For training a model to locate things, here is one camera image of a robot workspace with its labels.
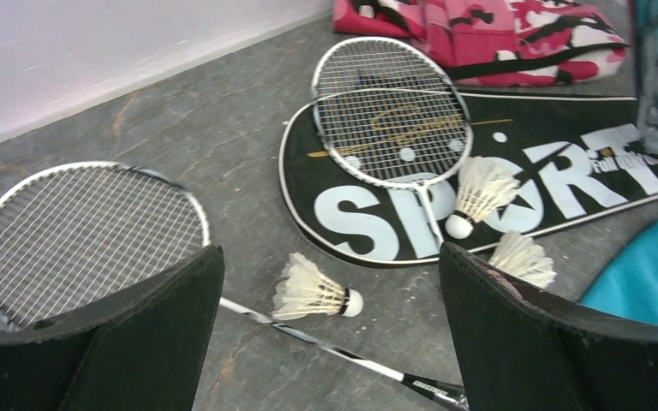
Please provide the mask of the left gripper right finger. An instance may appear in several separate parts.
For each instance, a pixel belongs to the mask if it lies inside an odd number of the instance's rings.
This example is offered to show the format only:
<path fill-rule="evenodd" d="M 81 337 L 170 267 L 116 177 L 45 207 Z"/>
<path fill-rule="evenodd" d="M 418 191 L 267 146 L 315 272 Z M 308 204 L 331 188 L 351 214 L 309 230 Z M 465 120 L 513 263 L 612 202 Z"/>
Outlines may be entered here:
<path fill-rule="evenodd" d="M 569 301 L 457 244 L 440 291 L 472 410 L 658 410 L 658 326 Z"/>

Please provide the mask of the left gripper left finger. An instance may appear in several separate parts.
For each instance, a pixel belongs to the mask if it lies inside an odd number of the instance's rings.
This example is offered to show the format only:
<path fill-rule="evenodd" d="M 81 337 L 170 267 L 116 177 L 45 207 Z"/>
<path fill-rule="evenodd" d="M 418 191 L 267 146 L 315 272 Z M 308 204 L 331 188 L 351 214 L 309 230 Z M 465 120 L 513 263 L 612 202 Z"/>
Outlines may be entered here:
<path fill-rule="evenodd" d="M 0 331 L 0 410 L 189 410 L 224 283 L 208 246 L 113 295 Z"/>

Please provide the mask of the shuttlecock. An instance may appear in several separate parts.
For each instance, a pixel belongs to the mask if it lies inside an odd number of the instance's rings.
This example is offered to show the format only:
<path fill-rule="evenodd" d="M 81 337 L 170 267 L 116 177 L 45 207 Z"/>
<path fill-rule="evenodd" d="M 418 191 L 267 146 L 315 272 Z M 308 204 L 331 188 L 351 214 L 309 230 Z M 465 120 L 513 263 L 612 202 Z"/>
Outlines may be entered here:
<path fill-rule="evenodd" d="M 446 233 L 453 239 L 468 238 L 478 223 L 510 204 L 520 186 L 513 171 L 499 161 L 481 156 L 468 158 L 458 170 L 455 207 L 446 220 Z"/>
<path fill-rule="evenodd" d="M 509 231 L 500 237 L 488 263 L 542 289 L 557 276 L 553 260 L 546 255 L 544 247 L 517 231 Z"/>
<path fill-rule="evenodd" d="M 362 295 L 329 278 L 301 253 L 290 253 L 272 297 L 272 317 L 288 321 L 310 314 L 356 317 L 364 308 Z"/>

